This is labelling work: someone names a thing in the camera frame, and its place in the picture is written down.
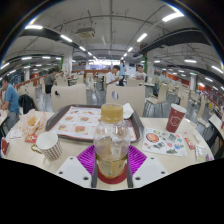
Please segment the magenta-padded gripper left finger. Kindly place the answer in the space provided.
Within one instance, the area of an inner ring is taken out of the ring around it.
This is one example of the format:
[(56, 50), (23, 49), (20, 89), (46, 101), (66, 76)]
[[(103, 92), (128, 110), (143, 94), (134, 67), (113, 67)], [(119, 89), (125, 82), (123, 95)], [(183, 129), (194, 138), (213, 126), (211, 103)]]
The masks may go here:
[(69, 156), (56, 175), (84, 188), (97, 186), (97, 163), (94, 146), (91, 145), (77, 157)]

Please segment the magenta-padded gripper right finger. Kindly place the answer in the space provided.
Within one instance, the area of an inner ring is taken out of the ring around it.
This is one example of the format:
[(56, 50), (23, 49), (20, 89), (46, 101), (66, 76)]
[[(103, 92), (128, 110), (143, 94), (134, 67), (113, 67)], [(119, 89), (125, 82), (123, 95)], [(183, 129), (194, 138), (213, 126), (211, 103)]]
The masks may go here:
[(146, 156), (134, 146), (129, 146), (127, 159), (127, 184), (140, 188), (168, 175), (167, 170), (153, 156)]

